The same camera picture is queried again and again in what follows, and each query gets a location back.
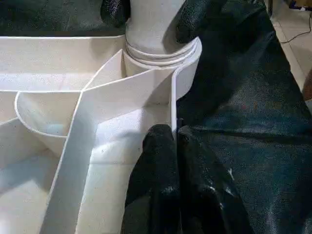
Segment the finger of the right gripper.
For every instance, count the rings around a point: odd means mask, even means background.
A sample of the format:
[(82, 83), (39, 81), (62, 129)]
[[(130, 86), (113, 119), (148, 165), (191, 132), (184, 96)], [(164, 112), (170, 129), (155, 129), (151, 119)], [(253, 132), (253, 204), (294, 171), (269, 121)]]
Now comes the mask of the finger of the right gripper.
[(186, 0), (177, 14), (176, 41), (183, 44), (198, 37), (224, 5), (223, 0)]
[(123, 27), (130, 18), (129, 0), (103, 0), (100, 8), (102, 21), (114, 28)]

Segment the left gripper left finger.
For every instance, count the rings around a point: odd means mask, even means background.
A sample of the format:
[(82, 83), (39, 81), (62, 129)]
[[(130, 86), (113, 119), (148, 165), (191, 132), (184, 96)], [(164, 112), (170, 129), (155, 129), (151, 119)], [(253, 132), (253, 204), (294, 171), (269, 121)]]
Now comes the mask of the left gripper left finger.
[(128, 183), (121, 225), (123, 234), (178, 234), (180, 186), (171, 127), (152, 126)]

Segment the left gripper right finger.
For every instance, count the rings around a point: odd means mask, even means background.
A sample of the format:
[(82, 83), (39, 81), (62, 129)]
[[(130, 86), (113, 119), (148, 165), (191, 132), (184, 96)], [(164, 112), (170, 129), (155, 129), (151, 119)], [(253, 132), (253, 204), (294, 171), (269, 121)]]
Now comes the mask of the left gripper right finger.
[(250, 234), (247, 211), (230, 171), (189, 127), (177, 132), (184, 234)]

